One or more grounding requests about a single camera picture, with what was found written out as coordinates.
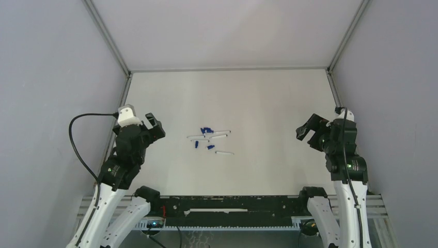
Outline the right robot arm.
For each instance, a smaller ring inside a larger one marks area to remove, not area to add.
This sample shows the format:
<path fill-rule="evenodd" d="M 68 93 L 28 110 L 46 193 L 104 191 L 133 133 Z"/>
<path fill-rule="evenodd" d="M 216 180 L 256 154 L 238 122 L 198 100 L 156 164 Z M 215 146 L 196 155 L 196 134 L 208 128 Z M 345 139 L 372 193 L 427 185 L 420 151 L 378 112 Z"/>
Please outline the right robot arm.
<path fill-rule="evenodd" d="M 324 188 L 304 187 L 299 193 L 299 210 L 311 215 L 324 247 L 371 247 L 367 221 L 366 198 L 368 169 L 356 152 L 357 127 L 348 110 L 329 121 L 317 114 L 296 129 L 296 138 L 308 140 L 310 148 L 323 152 L 338 200 L 334 215 Z"/>

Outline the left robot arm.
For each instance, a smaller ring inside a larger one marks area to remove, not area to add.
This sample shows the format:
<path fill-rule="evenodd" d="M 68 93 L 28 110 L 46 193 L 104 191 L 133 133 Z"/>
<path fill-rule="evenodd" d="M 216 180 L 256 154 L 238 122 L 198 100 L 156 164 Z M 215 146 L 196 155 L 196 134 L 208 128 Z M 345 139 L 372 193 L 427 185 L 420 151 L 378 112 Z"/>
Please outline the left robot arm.
<path fill-rule="evenodd" d="M 92 201 L 68 247 L 118 247 L 142 217 L 161 210 L 160 192 L 142 186 L 134 192 L 126 210 L 111 222 L 145 162 L 146 149 L 165 137 L 161 122 L 152 113 L 145 115 L 150 129 L 135 114 L 119 111 L 112 116 L 117 118 L 115 144 L 99 174 L 92 174 L 97 183 Z"/>

